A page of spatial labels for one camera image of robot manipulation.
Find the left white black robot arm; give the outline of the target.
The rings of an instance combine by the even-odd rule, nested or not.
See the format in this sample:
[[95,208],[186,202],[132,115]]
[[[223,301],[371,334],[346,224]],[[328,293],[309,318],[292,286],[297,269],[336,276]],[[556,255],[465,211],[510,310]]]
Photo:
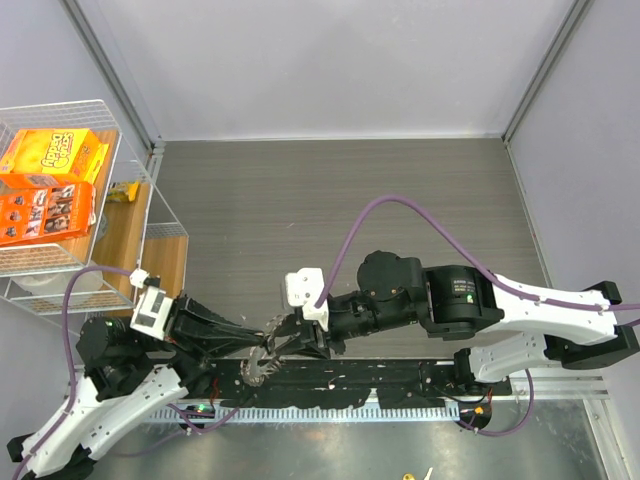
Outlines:
[[84,368],[72,374],[67,400],[38,431],[7,445],[15,478],[87,478],[153,412],[213,393],[218,360],[263,339],[187,296],[163,293],[141,299],[130,317],[86,321],[76,344]]

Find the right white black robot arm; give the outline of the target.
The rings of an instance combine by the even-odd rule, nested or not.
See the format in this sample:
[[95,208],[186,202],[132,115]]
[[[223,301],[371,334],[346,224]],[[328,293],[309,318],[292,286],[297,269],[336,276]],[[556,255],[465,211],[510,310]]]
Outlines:
[[616,321],[617,287],[559,291],[488,280],[474,267],[424,267],[414,257],[375,251],[357,271],[356,291],[313,305],[321,272],[302,269],[285,278],[292,313],[277,320],[266,341],[267,356],[329,359],[347,341],[411,324],[430,338],[462,341],[478,333],[509,332],[489,346],[455,353],[455,387],[473,394],[513,372],[559,364],[567,370],[609,367],[639,351],[632,327]]

